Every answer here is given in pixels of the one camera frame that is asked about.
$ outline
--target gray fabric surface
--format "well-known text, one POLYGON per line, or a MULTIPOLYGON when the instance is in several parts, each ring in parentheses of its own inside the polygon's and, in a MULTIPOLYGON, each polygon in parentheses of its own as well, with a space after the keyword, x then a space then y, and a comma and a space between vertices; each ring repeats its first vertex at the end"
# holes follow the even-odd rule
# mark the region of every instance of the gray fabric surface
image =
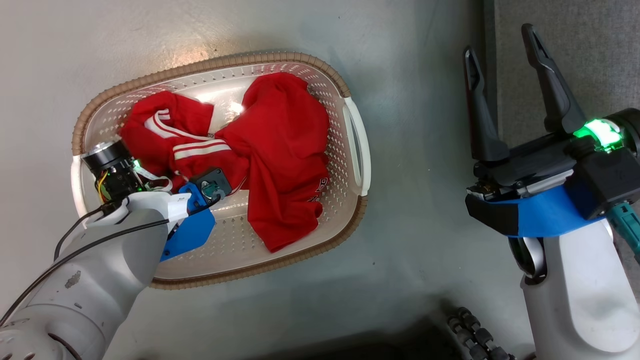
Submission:
MULTIPOLYGON (((640 2, 635 0, 495 0, 497 113, 510 146, 545 134, 536 72, 520 26, 534 24, 589 119, 640 108, 640 2)), ((616 237, 640 299, 640 266, 616 237)))

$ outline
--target brown woven rim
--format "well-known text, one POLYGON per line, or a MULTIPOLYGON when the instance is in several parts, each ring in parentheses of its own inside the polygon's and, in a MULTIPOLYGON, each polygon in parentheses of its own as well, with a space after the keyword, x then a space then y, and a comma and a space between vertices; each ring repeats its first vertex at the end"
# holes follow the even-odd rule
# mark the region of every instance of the brown woven rim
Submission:
MULTIPOLYGON (((232 55, 222 58, 214 58, 209 60, 192 63, 173 69, 168 69, 160 72, 153 73, 151 75, 142 76, 141 78, 127 81, 120 85, 114 86, 109 90, 101 92, 98 96, 91 100, 84 110, 78 116, 76 126, 74 127, 73 139, 71 141, 71 150, 73 155, 81 155, 84 153, 84 138, 89 120, 93 117, 95 112, 106 102, 118 97, 127 92, 138 90, 147 86, 151 86, 157 83, 162 83, 171 79, 181 78, 182 76, 188 76, 198 74, 200 72, 224 69, 227 67, 243 66, 243 65, 256 65, 262 63, 275 63, 275 62, 293 62, 303 63, 310 65, 327 75, 338 88, 340 94, 343 97, 350 97, 351 92, 349 87, 344 82, 340 74, 329 66, 326 62, 316 58, 315 56, 302 54, 302 53, 265 53, 265 54, 248 54, 248 55, 232 55)), ((164 289, 164 290, 179 290, 196 288, 199 286, 206 286, 211 284, 218 284, 220 282, 231 281, 236 279, 242 279, 243 277, 249 277, 263 272, 282 268, 287 265, 297 263, 299 261, 306 260, 312 256, 316 256, 327 252, 336 246, 340 245, 344 240, 347 240, 349 236, 355 231, 360 224, 365 210, 367 209, 367 197, 358 196, 358 202, 356 209, 349 220, 347 226, 333 238, 326 240, 318 245, 315 245, 309 249, 299 251, 294 254, 284 256, 282 258, 274 259, 261 263, 258 265, 247 266, 242 269, 231 270, 228 272, 222 272, 218 274, 203 275, 198 277, 188 277, 185 279, 158 279, 154 278, 152 288, 164 289)))

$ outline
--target red clothing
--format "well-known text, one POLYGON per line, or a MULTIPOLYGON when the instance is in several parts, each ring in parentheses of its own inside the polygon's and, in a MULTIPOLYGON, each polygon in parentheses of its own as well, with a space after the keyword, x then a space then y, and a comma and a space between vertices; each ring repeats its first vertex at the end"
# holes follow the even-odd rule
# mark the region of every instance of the red clothing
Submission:
POLYGON ((249 189, 248 221, 274 252, 317 227, 329 119, 307 83, 287 73, 257 78, 242 105, 214 140, 212 105, 162 92, 136 103, 121 135, 147 170, 178 174, 174 189, 216 167, 235 190, 249 189))

